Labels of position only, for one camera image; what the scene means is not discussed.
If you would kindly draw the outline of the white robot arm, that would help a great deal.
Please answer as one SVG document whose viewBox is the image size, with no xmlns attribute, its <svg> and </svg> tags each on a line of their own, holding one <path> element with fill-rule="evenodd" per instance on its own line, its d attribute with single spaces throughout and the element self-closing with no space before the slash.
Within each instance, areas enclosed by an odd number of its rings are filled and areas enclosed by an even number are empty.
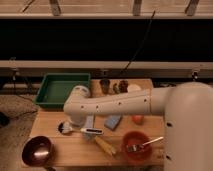
<svg viewBox="0 0 213 171">
<path fill-rule="evenodd" d="M 77 125 L 88 115 L 162 114 L 164 171 L 213 171 L 213 87 L 187 82 L 175 87 L 92 98 L 76 86 L 63 111 Z"/>
</svg>

